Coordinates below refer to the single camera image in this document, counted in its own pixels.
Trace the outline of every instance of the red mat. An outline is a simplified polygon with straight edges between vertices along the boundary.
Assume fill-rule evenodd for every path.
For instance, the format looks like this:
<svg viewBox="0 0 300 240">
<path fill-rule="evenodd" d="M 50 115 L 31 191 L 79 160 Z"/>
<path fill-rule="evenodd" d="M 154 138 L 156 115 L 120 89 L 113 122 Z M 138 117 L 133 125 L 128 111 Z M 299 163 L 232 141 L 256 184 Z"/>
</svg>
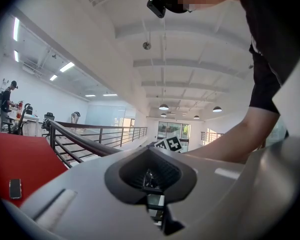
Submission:
<svg viewBox="0 0 300 240">
<path fill-rule="evenodd" d="M 20 206 L 67 168 L 43 137 L 0 133 L 0 197 Z M 10 179 L 21 179 L 22 198 L 9 198 Z"/>
</svg>

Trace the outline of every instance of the black t-shirt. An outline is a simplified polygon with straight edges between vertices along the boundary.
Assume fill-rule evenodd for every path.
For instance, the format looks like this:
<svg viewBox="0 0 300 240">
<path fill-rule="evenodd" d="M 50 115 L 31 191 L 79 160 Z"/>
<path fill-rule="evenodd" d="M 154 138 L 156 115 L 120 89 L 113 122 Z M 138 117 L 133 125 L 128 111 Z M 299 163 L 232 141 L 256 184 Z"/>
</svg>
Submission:
<svg viewBox="0 0 300 240">
<path fill-rule="evenodd" d="M 8 112 L 8 110 L 9 110 L 9 104 L 7 101 L 10 100 L 10 92 L 11 92 L 10 89 L 7 88 L 7 89 L 5 89 L 5 91 L 2 94 L 1 109 L 4 112 Z"/>
<path fill-rule="evenodd" d="M 272 98 L 300 58 L 300 0 L 240 0 L 252 34 L 250 107 L 278 113 Z"/>
</svg>

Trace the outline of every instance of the black phone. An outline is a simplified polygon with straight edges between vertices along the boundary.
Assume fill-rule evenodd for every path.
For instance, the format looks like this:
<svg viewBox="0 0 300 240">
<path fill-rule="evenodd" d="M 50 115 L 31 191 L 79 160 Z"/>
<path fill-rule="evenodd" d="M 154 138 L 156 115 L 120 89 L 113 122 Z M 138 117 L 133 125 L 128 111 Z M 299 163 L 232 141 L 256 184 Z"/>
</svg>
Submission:
<svg viewBox="0 0 300 240">
<path fill-rule="evenodd" d="M 10 179 L 9 196 L 11 199 L 20 199 L 22 197 L 21 180 L 19 178 Z"/>
</svg>

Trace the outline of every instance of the white ceiling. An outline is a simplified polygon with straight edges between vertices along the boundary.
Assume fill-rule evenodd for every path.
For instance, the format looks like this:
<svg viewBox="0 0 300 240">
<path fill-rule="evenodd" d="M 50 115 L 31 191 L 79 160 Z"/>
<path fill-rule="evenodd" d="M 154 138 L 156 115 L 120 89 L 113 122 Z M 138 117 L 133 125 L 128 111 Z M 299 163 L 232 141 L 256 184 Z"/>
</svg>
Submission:
<svg viewBox="0 0 300 240">
<path fill-rule="evenodd" d="M 56 87 L 82 97 L 87 101 L 102 100 L 104 93 L 112 93 L 108 88 L 97 80 L 74 66 L 65 72 L 60 69 L 70 61 L 59 52 L 48 46 L 37 35 L 31 32 L 22 22 L 18 29 L 18 42 L 13 40 L 14 17 L 7 14 L 1 25 L 4 55 L 14 59 L 14 50 L 18 51 L 19 61 L 22 68 L 27 72 L 33 72 L 35 76 L 47 81 Z M 58 77 L 50 81 L 53 75 Z"/>
<path fill-rule="evenodd" d="M 107 14 L 119 49 L 133 59 L 150 116 L 160 112 L 162 102 L 172 111 L 199 111 L 251 80 L 251 34 L 238 2 L 192 13 L 167 11 L 161 20 L 147 1 L 89 0 L 95 10 Z M 150 50 L 142 48 L 145 41 L 151 42 Z"/>
</svg>

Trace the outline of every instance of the red fire extinguisher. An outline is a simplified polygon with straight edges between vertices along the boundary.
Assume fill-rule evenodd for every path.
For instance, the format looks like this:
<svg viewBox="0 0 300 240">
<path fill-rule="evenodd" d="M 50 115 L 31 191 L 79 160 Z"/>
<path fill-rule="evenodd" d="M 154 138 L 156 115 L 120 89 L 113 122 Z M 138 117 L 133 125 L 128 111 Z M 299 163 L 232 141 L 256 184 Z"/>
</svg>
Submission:
<svg viewBox="0 0 300 240">
<path fill-rule="evenodd" d="M 16 110 L 16 118 L 17 119 L 21 118 L 22 106 L 23 106 L 23 101 L 19 101 L 18 107 L 17 107 L 17 110 Z"/>
</svg>

